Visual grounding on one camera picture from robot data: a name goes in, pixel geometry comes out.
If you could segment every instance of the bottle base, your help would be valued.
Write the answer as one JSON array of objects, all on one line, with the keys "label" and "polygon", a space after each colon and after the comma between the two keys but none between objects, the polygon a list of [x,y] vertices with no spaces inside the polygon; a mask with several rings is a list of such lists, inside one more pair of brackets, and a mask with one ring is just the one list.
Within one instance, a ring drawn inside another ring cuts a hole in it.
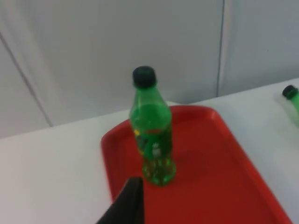
[{"label": "bottle base", "polygon": [[142,173],[144,178],[158,186],[168,184],[176,174],[176,165],[172,158],[144,160]]}]

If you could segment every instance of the wall seam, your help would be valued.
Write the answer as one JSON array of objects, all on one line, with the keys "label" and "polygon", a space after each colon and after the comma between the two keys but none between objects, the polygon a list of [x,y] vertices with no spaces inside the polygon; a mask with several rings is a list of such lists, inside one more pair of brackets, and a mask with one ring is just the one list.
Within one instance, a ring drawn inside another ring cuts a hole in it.
[{"label": "wall seam", "polygon": [[223,28],[224,28],[224,9],[225,1],[222,1],[222,15],[221,15],[221,32],[220,32],[220,44],[219,44],[219,57],[218,57],[218,73],[217,73],[217,86],[216,86],[216,97],[219,97],[220,91],[220,76],[221,76],[221,62],[222,62],[222,43],[223,43]]},{"label": "wall seam", "polygon": [[19,72],[19,75],[21,76],[23,82],[25,83],[25,85],[27,86],[28,90],[29,90],[29,93],[30,95],[33,97],[34,101],[36,102],[38,108],[40,109],[40,111],[42,112],[46,122],[48,123],[48,125],[50,127],[53,127],[53,123],[52,121],[50,120],[49,116],[47,115],[46,111],[44,110],[44,108],[42,107],[42,104],[40,103],[40,101],[38,100],[37,98],[37,95],[36,93],[34,92],[30,82],[28,81],[28,79],[26,78],[24,72],[21,70],[21,67],[19,65],[19,63],[17,62],[15,56],[13,55],[9,45],[7,44],[7,42],[5,41],[2,33],[0,32],[0,41],[3,43],[4,45],[4,48],[5,50],[7,51],[7,53],[9,54],[13,64],[15,65],[15,67],[17,68],[18,72]]}]

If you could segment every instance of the white wall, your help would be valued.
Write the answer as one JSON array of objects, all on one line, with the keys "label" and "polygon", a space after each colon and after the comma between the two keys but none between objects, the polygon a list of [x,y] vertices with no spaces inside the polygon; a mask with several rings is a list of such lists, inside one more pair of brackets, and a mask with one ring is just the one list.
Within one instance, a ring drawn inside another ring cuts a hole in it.
[{"label": "white wall", "polygon": [[0,41],[0,138],[49,127]]},{"label": "white wall", "polygon": [[0,29],[54,125],[127,109],[132,70],[167,100],[216,96],[222,0],[1,0]]},{"label": "white wall", "polygon": [[226,0],[219,94],[299,77],[299,1]]}]

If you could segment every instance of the green bottle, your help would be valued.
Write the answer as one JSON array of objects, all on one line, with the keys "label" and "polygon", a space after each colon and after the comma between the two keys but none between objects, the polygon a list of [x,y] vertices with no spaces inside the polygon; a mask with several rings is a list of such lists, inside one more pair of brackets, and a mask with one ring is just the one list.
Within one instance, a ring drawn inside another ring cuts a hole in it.
[{"label": "green bottle", "polygon": [[143,160],[142,173],[149,182],[162,186],[176,173],[171,156],[171,111],[156,88],[151,67],[136,68],[133,81],[136,94],[129,118]]},{"label": "green bottle", "polygon": [[290,100],[299,113],[299,94],[298,89],[293,85],[288,85],[282,92],[282,95]]}]

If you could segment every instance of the bottle cap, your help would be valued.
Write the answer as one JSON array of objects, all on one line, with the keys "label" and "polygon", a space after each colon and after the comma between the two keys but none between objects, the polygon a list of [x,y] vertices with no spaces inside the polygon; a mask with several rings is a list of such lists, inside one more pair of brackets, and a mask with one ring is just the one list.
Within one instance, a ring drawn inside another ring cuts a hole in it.
[{"label": "bottle cap", "polygon": [[298,93],[298,89],[293,85],[288,85],[282,91],[282,95],[287,99],[292,99]]},{"label": "bottle cap", "polygon": [[133,81],[137,88],[153,87],[157,84],[155,70],[150,66],[140,66],[133,71]]}]

